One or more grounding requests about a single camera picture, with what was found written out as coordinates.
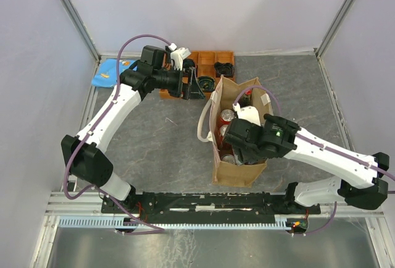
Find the red cola can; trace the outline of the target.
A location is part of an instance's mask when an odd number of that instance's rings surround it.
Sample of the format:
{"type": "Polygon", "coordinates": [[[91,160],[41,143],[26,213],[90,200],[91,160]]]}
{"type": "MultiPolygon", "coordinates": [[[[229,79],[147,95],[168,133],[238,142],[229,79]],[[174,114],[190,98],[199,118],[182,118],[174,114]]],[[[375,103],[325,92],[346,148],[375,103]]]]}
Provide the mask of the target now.
{"type": "Polygon", "coordinates": [[[221,111],[218,118],[218,125],[228,125],[235,118],[235,113],[231,109],[224,109],[221,111]]]}
{"type": "Polygon", "coordinates": [[[226,130],[228,128],[228,125],[222,125],[219,129],[219,137],[223,138],[225,136],[226,130]]]}

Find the tan canvas tote bag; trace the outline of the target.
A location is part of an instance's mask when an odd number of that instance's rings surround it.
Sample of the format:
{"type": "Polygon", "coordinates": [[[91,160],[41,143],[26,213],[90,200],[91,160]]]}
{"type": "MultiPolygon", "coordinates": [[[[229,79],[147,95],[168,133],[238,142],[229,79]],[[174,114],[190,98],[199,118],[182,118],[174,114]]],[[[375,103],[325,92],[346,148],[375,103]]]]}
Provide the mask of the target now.
{"type": "Polygon", "coordinates": [[[260,123],[264,124],[265,114],[272,114],[271,101],[275,99],[261,84],[258,78],[237,84],[229,78],[222,77],[204,106],[197,124],[197,138],[201,142],[211,142],[214,153],[212,183],[214,185],[248,187],[267,167],[266,162],[254,165],[233,165],[222,162],[221,157],[230,151],[219,148],[218,118],[222,110],[233,110],[233,104],[246,88],[252,88],[251,104],[259,111],[260,123]]]}

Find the purple soda can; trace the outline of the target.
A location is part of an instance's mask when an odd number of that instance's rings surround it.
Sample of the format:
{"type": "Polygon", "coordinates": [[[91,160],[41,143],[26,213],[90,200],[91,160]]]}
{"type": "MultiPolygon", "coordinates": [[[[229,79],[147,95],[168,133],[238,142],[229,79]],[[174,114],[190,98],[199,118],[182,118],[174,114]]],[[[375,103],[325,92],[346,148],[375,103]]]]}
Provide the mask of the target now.
{"type": "Polygon", "coordinates": [[[236,159],[232,154],[225,154],[221,157],[222,162],[227,162],[229,164],[236,165],[236,159]]]}

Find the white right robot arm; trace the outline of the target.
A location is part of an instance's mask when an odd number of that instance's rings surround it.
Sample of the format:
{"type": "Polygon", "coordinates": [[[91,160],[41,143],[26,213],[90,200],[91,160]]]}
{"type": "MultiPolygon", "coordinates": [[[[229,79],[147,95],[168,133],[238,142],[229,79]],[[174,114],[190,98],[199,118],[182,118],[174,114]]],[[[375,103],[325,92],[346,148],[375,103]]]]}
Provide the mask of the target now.
{"type": "Polygon", "coordinates": [[[325,141],[283,117],[264,115],[257,125],[233,119],[223,137],[243,163],[285,158],[314,166],[332,176],[316,182],[290,183],[284,208],[297,213],[316,204],[345,202],[364,210],[378,209],[386,201],[389,156],[379,152],[365,155],[325,141]]]}

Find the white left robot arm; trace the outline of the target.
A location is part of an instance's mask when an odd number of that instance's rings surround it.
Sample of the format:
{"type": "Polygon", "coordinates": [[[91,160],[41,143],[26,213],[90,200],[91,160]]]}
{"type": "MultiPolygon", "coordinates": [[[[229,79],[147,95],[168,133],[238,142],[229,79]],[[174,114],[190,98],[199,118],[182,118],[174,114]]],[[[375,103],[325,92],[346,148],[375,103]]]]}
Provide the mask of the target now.
{"type": "Polygon", "coordinates": [[[191,51],[174,44],[164,49],[145,46],[141,57],[125,69],[105,104],[76,136],[61,141],[65,174],[74,175],[115,198],[122,212],[136,207],[135,188],[115,172],[105,152],[127,115],[153,90],[166,90],[174,98],[203,99],[191,51]]]}

